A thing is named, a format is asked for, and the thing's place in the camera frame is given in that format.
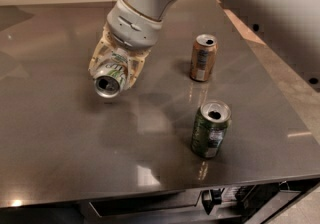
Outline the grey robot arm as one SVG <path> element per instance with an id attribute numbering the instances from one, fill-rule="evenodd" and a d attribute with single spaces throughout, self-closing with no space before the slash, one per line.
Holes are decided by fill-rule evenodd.
<path id="1" fill-rule="evenodd" d="M 133 86 L 177 0 L 118 0 L 89 64 L 105 98 Z M 220 0 L 314 90 L 320 82 L 320 0 Z"/>

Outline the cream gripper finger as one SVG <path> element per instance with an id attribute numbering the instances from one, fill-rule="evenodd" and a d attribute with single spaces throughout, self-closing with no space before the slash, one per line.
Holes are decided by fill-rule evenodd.
<path id="1" fill-rule="evenodd" d="M 151 49 L 129 51 L 127 53 L 127 81 L 125 89 L 131 88 L 137 81 Z"/>
<path id="2" fill-rule="evenodd" d="M 98 67 L 107 59 L 107 55 L 115 48 L 115 42 L 112 38 L 109 26 L 103 27 L 102 37 L 98 41 L 89 62 L 88 71 L 91 76 L 94 76 Z"/>

